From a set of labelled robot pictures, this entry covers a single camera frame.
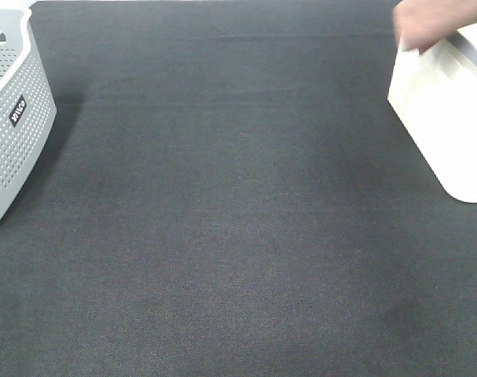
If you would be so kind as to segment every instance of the fabric texture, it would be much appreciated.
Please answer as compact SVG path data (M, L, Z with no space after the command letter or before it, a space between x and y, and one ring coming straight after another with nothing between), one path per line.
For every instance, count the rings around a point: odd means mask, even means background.
M387 103L392 0L42 2L1 376L477 376L477 205Z

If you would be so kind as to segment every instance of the basket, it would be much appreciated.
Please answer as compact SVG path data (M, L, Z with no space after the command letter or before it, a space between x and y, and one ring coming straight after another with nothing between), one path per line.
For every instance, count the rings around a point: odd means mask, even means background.
M0 9L0 219L46 143L57 113L29 9Z

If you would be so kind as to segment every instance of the table surface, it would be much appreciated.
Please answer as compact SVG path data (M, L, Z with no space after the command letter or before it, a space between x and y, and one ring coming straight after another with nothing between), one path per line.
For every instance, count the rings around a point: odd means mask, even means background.
M386 101L394 3L35 5L0 376L477 376L477 205Z

